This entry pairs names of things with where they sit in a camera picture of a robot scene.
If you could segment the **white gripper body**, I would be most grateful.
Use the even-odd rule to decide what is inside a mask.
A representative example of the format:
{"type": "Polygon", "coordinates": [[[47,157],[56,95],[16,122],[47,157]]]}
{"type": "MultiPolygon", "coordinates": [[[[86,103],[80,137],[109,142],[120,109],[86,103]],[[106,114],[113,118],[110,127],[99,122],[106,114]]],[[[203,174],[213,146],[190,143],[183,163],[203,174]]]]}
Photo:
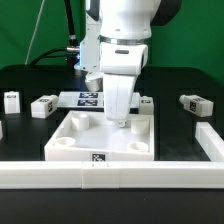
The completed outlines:
{"type": "Polygon", "coordinates": [[[148,47],[102,42],[100,71],[103,73],[104,112],[107,119],[125,122],[134,86],[148,58],[148,47]]]}

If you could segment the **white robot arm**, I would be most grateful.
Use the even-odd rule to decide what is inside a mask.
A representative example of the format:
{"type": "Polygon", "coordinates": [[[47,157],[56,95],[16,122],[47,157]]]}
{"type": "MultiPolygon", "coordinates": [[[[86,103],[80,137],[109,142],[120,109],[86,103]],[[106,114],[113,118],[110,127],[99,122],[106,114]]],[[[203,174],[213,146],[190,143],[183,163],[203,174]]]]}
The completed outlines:
{"type": "Polygon", "coordinates": [[[77,70],[92,91],[103,92],[108,120],[123,127],[134,86],[148,61],[153,26],[168,24],[182,0],[84,0],[85,37],[77,70]]]}

